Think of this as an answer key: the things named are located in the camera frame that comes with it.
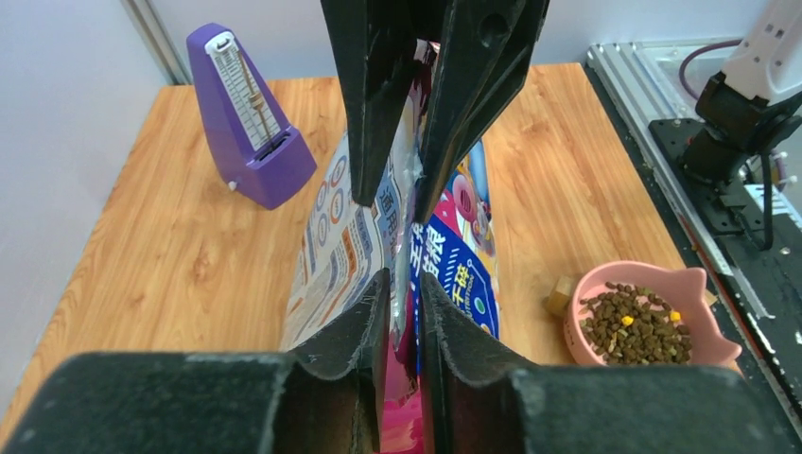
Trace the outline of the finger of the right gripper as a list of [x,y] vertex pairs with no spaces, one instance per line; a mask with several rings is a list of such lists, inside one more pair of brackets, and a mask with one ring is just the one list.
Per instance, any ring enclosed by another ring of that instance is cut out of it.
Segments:
[[448,177],[523,88],[547,1],[447,1],[419,156],[418,223]]
[[415,73],[409,4],[322,0],[347,121],[353,200],[373,204]]

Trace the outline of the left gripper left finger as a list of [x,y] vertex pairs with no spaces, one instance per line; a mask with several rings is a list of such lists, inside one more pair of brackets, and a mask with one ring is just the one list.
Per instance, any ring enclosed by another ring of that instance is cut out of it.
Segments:
[[390,274],[286,352],[90,352],[63,362],[8,453],[376,453]]

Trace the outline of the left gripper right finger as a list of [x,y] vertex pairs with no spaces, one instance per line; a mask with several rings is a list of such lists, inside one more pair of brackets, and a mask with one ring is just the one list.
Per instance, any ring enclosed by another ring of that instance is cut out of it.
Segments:
[[715,366],[542,366],[421,278],[428,453],[797,453],[736,372]]

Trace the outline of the pink blue pet food bag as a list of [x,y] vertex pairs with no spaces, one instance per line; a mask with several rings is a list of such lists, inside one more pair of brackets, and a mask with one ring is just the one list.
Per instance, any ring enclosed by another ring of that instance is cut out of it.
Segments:
[[416,352],[420,278],[434,275],[482,330],[499,333],[497,258],[485,152],[477,142],[447,178],[431,218],[413,221],[418,156],[439,47],[419,42],[374,202],[352,199],[349,144],[341,141],[305,226],[281,345],[297,346],[351,306],[380,269],[390,273],[388,372],[381,429],[385,453],[424,449]]

